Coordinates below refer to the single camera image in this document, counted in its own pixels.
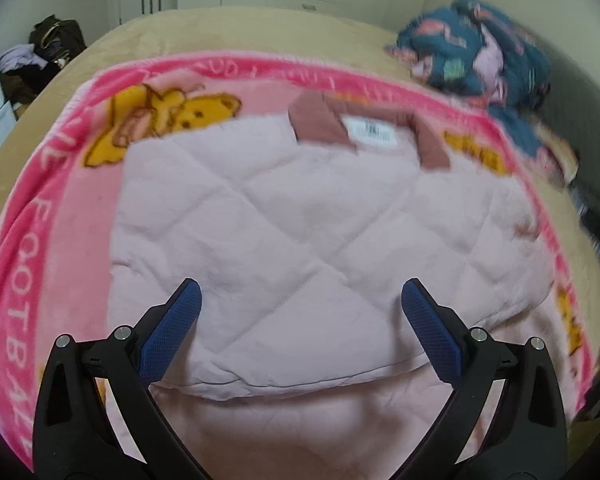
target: clothing label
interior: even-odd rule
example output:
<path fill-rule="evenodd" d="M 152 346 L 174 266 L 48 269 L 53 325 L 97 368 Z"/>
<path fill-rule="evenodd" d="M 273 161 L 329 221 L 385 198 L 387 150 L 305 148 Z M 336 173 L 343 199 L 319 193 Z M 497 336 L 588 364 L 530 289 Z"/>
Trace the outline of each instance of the clothing label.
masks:
<path fill-rule="evenodd" d="M 349 139 L 354 142 L 375 148 L 395 148 L 398 145 L 394 124 L 349 115 L 343 115 L 340 119 L 347 129 Z"/>

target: bear ear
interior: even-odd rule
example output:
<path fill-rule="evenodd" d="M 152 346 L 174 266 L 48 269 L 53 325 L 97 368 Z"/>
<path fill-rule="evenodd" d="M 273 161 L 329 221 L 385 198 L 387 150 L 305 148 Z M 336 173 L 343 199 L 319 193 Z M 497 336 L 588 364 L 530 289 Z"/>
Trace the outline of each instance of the bear ear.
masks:
<path fill-rule="evenodd" d="M 242 106 L 242 102 L 235 95 L 220 94 L 219 98 L 222 106 L 226 107 L 233 115 L 237 114 Z"/>

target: pink blanket border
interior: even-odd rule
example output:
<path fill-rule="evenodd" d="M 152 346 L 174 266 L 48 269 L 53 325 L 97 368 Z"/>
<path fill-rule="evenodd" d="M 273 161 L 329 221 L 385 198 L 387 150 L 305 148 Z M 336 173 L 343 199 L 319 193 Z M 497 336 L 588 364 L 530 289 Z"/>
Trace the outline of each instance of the pink blanket border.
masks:
<path fill-rule="evenodd" d="M 46 245 L 68 173 L 91 133 L 91 109 L 128 86 L 183 68 L 210 78 L 288 80 L 305 88 L 344 92 L 376 102 L 408 103 L 480 133 L 501 149 L 508 167 L 525 184 L 538 213 L 541 235 L 554 256 L 558 282 L 567 290 L 578 322 L 584 326 L 578 314 L 570 268 L 522 156 L 502 127 L 486 113 L 453 104 L 442 94 L 414 84 L 291 56 L 221 51 L 127 62 L 99 72 L 80 86 L 26 163 L 0 219 L 0 432 L 28 465 L 31 465 L 32 422 L 38 392 L 34 348 Z M 592 356 L 586 339 L 573 359 L 579 409 L 584 404 L 592 374 Z"/>

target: blue textured grip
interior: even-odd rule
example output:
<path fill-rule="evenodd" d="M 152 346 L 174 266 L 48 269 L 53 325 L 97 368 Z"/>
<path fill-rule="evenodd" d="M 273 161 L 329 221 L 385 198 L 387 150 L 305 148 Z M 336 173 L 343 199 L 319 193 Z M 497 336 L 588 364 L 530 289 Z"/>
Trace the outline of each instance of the blue textured grip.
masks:
<path fill-rule="evenodd" d="M 201 308 L 202 292 L 192 280 L 142 345 L 138 376 L 145 387 L 162 380 Z"/>
<path fill-rule="evenodd" d="M 462 349 L 418 286 L 409 280 L 402 288 L 402 310 L 416 333 L 438 378 L 452 386 L 462 378 Z"/>

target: silver screw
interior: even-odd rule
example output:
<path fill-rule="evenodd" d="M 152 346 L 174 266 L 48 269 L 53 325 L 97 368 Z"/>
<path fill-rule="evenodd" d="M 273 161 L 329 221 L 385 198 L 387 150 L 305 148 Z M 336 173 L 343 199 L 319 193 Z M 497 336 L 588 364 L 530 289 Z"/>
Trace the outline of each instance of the silver screw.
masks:
<path fill-rule="evenodd" d="M 123 325 L 119 326 L 116 331 L 113 333 L 113 337 L 119 339 L 120 341 L 124 341 L 127 337 L 131 335 L 131 327 Z"/>
<path fill-rule="evenodd" d="M 531 346 L 536 350 L 542 350 L 544 348 L 544 341 L 542 341 L 542 339 L 539 337 L 532 337 Z"/>
<path fill-rule="evenodd" d="M 71 342 L 71 338 L 67 334 L 62 334 L 56 339 L 56 346 L 58 348 L 64 348 Z"/>
<path fill-rule="evenodd" d="M 476 341 L 487 341 L 487 333 L 481 328 L 472 328 L 471 337 Z"/>

